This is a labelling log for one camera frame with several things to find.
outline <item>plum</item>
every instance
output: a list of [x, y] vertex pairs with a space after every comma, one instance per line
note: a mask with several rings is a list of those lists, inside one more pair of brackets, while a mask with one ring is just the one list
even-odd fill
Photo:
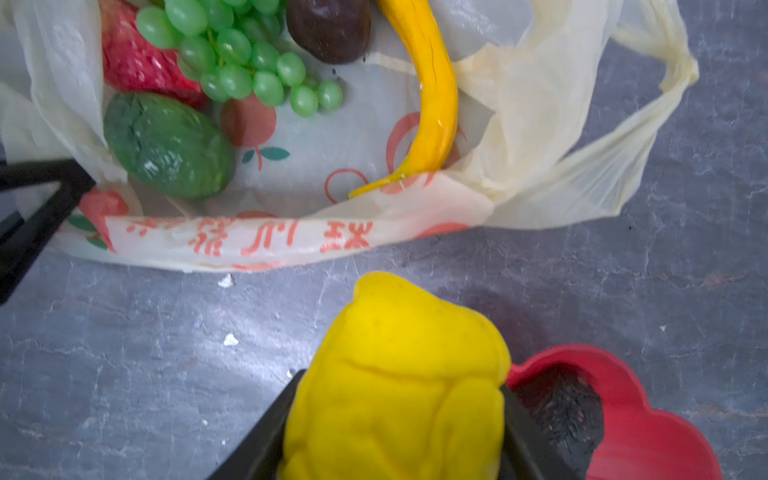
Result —
[[328, 64], [360, 58], [371, 39], [370, 0], [288, 0], [288, 31], [301, 48]]

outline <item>grape bunch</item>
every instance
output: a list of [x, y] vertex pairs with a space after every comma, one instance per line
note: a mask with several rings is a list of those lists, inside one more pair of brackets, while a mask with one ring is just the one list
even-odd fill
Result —
[[286, 100], [300, 117], [319, 106], [336, 110], [343, 92], [335, 81], [307, 75], [299, 55], [280, 54], [272, 42], [283, 32], [282, 0], [165, 0], [164, 8], [143, 8], [139, 32], [152, 45], [178, 50], [179, 69], [199, 82], [213, 101], [251, 93], [268, 107]]

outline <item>yellow foam object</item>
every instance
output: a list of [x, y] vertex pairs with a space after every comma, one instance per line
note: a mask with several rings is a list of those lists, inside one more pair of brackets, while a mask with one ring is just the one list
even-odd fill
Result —
[[299, 384], [282, 480], [492, 480], [511, 360], [483, 315], [370, 273]]

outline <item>green mango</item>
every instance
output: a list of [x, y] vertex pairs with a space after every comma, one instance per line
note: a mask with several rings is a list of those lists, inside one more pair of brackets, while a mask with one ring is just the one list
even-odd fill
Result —
[[104, 136], [129, 174], [169, 197], [210, 197], [234, 174], [235, 153], [224, 132], [162, 95], [118, 93], [104, 117]]

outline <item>fake fruit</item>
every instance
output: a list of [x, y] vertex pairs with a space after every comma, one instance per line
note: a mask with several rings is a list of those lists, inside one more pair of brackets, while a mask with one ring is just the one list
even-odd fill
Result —
[[371, 3], [370, 0], [288, 0], [286, 22], [293, 40], [317, 59], [330, 64], [350, 63], [368, 49]]
[[153, 91], [193, 108], [207, 102], [198, 83], [186, 78], [177, 53], [160, 50], [139, 32], [137, 9], [124, 0], [101, 0], [104, 80], [119, 91]]
[[416, 174], [439, 170], [456, 136], [458, 87], [440, 29], [427, 0], [377, 0], [416, 67], [422, 84], [419, 131], [408, 155], [395, 172], [362, 188], [355, 197]]
[[483, 315], [369, 273], [302, 378], [282, 480], [495, 480], [511, 366]]
[[299, 55], [281, 55], [270, 44], [283, 29], [283, 0], [167, 0], [157, 5], [139, 13], [139, 31], [146, 37], [141, 40], [176, 48], [174, 66], [180, 76], [199, 82], [211, 100], [224, 103], [256, 94], [276, 107], [291, 87], [297, 88], [291, 107], [301, 117], [313, 116], [319, 105], [329, 111], [341, 105], [337, 83], [318, 90], [320, 82], [307, 77]]
[[161, 95], [117, 94], [104, 117], [104, 136], [129, 174], [170, 197], [209, 197], [234, 173], [234, 149], [224, 132]]

